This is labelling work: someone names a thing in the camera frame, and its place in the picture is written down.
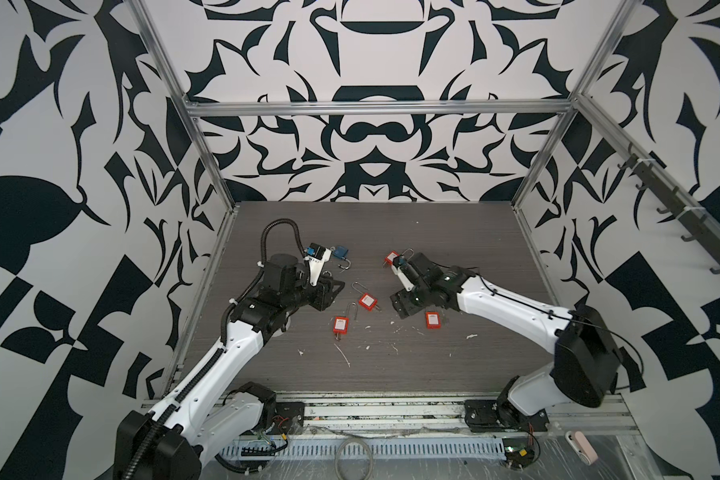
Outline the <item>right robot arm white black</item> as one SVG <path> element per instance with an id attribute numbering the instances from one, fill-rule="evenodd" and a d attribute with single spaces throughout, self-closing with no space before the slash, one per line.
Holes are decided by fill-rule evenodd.
<path id="1" fill-rule="evenodd" d="M 512 428 L 550 406 L 573 403 L 595 409 L 617 389 L 621 337 L 587 305 L 574 310 L 533 300 L 500 287 L 474 269 L 445 266 L 417 252 L 388 260 L 402 284 L 390 298 L 400 318 L 428 307 L 474 315 L 507 328 L 551 354 L 549 364 L 511 380 L 495 403 Z"/>

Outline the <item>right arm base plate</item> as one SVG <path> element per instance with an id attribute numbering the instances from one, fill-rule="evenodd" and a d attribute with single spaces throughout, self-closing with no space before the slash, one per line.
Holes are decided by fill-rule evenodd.
<path id="1" fill-rule="evenodd" d="M 548 417 L 545 410 L 527 416 L 508 401 L 466 400 L 464 422 L 472 433 L 548 431 Z"/>

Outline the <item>red padlock front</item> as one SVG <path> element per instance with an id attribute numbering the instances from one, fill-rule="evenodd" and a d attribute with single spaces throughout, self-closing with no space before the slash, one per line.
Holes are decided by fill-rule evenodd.
<path id="1" fill-rule="evenodd" d="M 338 315 L 333 320 L 333 334 L 336 341 L 340 341 L 345 336 L 349 327 L 358 313 L 358 305 L 356 302 L 351 302 L 347 305 L 344 313 Z"/>

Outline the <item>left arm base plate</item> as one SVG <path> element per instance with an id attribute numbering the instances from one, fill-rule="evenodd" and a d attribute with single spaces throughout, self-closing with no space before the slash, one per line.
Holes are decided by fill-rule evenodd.
<path id="1" fill-rule="evenodd" d="M 298 433 L 303 429 L 306 404 L 300 401 L 277 401 L 272 406 L 266 406 L 262 418 L 252 430 L 245 434 L 274 433 L 286 435 Z"/>

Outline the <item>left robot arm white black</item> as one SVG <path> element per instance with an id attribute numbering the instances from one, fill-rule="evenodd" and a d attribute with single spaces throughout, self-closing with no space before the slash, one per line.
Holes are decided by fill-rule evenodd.
<path id="1" fill-rule="evenodd" d="M 323 274 L 330 257 L 321 245 L 304 245 L 292 219 L 263 229 L 257 275 L 223 311 L 219 339 L 173 390 L 118 426 L 113 478 L 197 479 L 240 435 L 270 428 L 274 391 L 254 382 L 228 388 L 300 309 L 334 303 L 345 284 Z"/>

